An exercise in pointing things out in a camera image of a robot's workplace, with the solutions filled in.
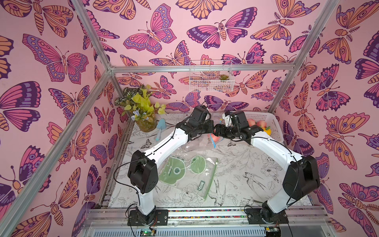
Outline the clear blue-zipper zip bag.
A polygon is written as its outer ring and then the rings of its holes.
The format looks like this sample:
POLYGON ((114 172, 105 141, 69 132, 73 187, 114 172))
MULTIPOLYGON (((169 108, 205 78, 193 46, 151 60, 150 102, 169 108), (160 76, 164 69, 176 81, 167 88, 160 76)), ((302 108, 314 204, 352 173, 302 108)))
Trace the clear blue-zipper zip bag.
POLYGON ((221 137, 220 140, 215 143, 211 140, 210 134, 202 134, 197 139, 188 141, 188 136, 183 130, 174 127, 173 132, 171 132, 163 141, 159 142, 151 152, 152 155, 159 155, 163 158, 164 154, 182 154, 189 152, 200 152, 205 150, 215 149, 219 142, 224 138, 221 137))

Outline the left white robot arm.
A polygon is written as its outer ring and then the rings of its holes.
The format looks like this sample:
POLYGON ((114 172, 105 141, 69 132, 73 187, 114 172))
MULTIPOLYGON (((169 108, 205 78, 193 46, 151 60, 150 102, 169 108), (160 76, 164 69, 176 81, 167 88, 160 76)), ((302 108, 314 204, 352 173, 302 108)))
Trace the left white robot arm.
POLYGON ((211 115, 205 106, 200 105, 157 145, 144 152, 137 150, 133 153, 127 176, 137 190, 139 204, 136 213, 140 223, 150 225, 155 222, 156 205, 152 190, 159 181, 159 166, 179 147, 212 132, 211 115))

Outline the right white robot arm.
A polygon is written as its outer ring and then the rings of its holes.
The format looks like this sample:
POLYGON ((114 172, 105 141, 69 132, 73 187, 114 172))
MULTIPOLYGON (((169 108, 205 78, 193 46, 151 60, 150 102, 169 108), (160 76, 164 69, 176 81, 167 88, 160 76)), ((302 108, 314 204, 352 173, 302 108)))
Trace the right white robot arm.
POLYGON ((271 224, 279 213, 320 187, 318 165, 313 156, 292 151, 271 138, 263 128, 250 126, 243 111, 226 112, 223 119, 224 123, 214 126, 215 136, 246 142, 265 152, 286 171, 282 188, 262 204, 264 222, 271 224))

